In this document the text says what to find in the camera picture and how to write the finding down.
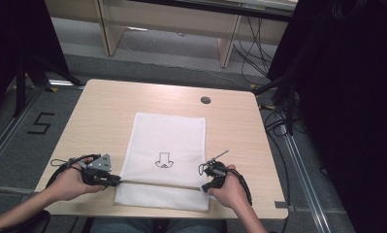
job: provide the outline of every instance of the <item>black controller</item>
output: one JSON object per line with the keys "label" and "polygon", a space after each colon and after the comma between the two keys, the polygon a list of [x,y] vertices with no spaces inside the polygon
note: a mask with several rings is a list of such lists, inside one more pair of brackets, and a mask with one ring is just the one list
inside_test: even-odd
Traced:
{"label": "black controller", "polygon": [[208,177],[213,177],[213,180],[209,183],[202,185],[202,189],[204,192],[208,192],[209,188],[222,187],[224,185],[224,181],[226,180],[227,173],[230,172],[239,179],[239,182],[241,183],[246,193],[247,201],[250,205],[252,205],[250,189],[248,188],[244,177],[238,171],[236,171],[236,169],[229,169],[222,162],[215,161],[215,159],[211,159],[207,163],[199,166],[200,175],[203,174],[203,169],[205,166],[207,166],[207,168],[204,170],[204,172],[206,173],[206,175],[208,175]]}
{"label": "black controller", "polygon": [[[88,157],[93,158],[93,160],[87,163],[82,162],[83,159]],[[59,166],[59,168],[51,176],[46,187],[50,186],[60,174],[69,168],[78,170],[81,173],[81,179],[83,182],[89,185],[103,185],[106,188],[108,186],[117,186],[121,183],[119,176],[110,174],[112,164],[111,158],[108,154],[103,156],[101,154],[84,155],[79,158],[71,158],[60,165],[53,165],[52,162],[54,160],[58,159],[53,159],[50,164],[52,166]],[[78,163],[81,166],[81,169],[73,167],[72,165],[74,163]]]}

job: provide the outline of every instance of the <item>desk leg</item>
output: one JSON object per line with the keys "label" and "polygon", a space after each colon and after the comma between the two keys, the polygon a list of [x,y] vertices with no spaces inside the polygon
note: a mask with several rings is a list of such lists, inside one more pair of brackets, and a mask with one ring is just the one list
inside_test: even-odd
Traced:
{"label": "desk leg", "polygon": [[96,10],[99,17],[100,29],[102,30],[105,54],[114,55],[124,33],[125,26],[115,25],[110,14],[108,0],[95,0]]}
{"label": "desk leg", "polygon": [[230,54],[232,53],[233,48],[233,42],[236,39],[236,33],[238,32],[241,20],[242,16],[235,16],[235,18],[233,19],[233,24],[229,32],[230,38],[217,38],[217,44],[220,53],[220,66],[223,68],[227,67],[229,63]]}

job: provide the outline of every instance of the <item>hand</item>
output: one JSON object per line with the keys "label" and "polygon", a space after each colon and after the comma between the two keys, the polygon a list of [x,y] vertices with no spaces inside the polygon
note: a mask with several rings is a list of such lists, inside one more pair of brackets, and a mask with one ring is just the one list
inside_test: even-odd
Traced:
{"label": "hand", "polygon": [[[88,163],[93,158],[83,159],[82,162]],[[77,163],[72,166],[81,170],[81,166]],[[51,184],[45,192],[49,192],[53,201],[70,201],[85,193],[95,193],[103,190],[102,185],[88,185],[81,180],[81,173],[73,168],[66,169],[60,176]]]}
{"label": "hand", "polygon": [[[229,165],[227,168],[236,169],[236,166]],[[248,204],[244,188],[238,178],[231,173],[227,173],[226,180],[221,188],[210,188],[209,194],[213,195],[220,204],[228,208],[235,209],[238,205]]]}

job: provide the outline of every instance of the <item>white towel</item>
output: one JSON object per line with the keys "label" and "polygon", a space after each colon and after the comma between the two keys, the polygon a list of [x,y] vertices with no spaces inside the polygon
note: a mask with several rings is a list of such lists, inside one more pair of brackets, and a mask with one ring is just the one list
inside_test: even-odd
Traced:
{"label": "white towel", "polygon": [[204,118],[137,113],[120,172],[125,183],[114,202],[122,205],[207,211]]}

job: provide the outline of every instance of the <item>metal rail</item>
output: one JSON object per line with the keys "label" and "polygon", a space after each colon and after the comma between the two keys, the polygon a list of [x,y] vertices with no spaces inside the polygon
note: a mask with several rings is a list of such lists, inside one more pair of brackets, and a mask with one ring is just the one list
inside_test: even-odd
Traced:
{"label": "metal rail", "polygon": [[246,17],[260,17],[271,20],[278,21],[290,21],[290,20],[311,20],[304,17],[293,17],[291,13],[281,13],[281,12],[269,12],[269,11],[260,11],[251,8],[241,8],[236,6],[222,5],[211,3],[209,1],[192,1],[192,0],[128,0],[131,2],[143,2],[149,4],[157,4],[171,7],[181,7],[187,9],[208,11],[208,12],[217,12],[230,15],[239,15]]}
{"label": "metal rail", "polygon": [[17,117],[12,118],[11,122],[8,124],[8,126],[3,131],[3,133],[0,135],[0,156],[2,155],[3,151],[5,151],[9,142],[13,139],[18,129],[20,128],[21,124],[25,120],[27,113],[30,110],[30,107],[39,98],[39,96],[42,94],[44,89],[45,89],[44,87],[37,87],[37,86],[33,88],[32,93],[29,95],[29,97],[26,100],[25,108],[20,112],[20,114]]}
{"label": "metal rail", "polygon": [[[281,114],[276,115],[279,119],[284,119],[284,116]],[[282,133],[288,132],[285,125],[281,125]],[[296,173],[301,182],[303,192],[305,193],[308,206],[310,207],[311,214],[313,215],[314,222],[319,233],[330,233],[329,221],[327,220],[326,214],[321,207],[321,204],[317,198],[316,192],[314,191],[313,185],[311,184],[310,178],[305,167],[305,163],[302,160],[302,157],[297,148],[296,142],[292,135],[286,134],[284,136],[286,146],[289,149],[290,156],[296,167]]]}

